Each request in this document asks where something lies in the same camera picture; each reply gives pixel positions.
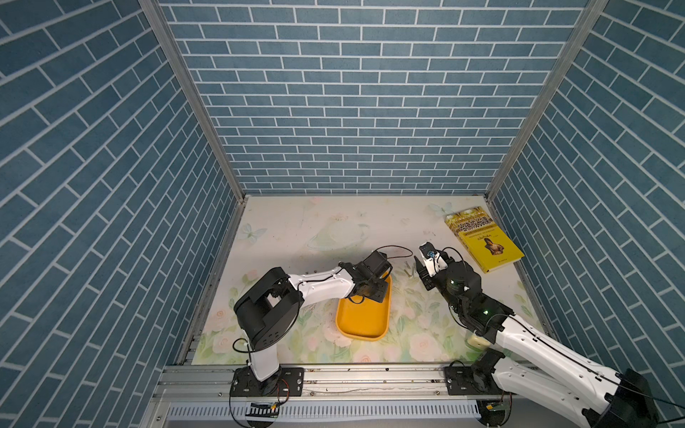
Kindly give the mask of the yellow plastic storage tray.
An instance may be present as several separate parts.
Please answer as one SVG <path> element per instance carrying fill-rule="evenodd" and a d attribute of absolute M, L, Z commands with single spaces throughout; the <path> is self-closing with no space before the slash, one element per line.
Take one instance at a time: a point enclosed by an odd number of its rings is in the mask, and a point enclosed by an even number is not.
<path fill-rule="evenodd" d="M 392 278 L 387 278 L 386 283 L 388 287 L 381 303 L 369 299 L 356 301 L 355 298 L 352 301 L 339 301 L 335 325 L 343 336 L 375 342 L 387 334 L 391 315 Z"/>

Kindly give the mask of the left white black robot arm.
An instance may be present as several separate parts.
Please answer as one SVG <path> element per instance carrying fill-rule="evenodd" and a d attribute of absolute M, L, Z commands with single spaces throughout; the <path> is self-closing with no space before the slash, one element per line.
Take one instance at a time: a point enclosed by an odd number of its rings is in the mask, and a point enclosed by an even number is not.
<path fill-rule="evenodd" d="M 246 335 L 249 368 L 259 382 L 280 369 L 276 344 L 294 326 L 301 310 L 329 300 L 360 297 L 364 301 L 385 300 L 392 264 L 385 253 L 373 251 L 364 260 L 319 273 L 295 275 L 273 267 L 235 304 L 239 327 Z"/>

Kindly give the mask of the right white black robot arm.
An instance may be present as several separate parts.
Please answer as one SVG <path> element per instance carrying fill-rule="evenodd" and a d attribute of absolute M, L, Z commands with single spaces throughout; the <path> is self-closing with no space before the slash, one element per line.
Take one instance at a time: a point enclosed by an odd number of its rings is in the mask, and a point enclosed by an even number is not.
<path fill-rule="evenodd" d="M 426 243 L 415 262 L 426 290 L 437 290 L 458 323 L 490 344 L 471 367 L 481 391 L 496 385 L 579 427 L 658 425 L 658 409 L 644 376 L 632 369 L 619 373 L 544 335 L 485 294 L 481 276 L 446 250 Z"/>

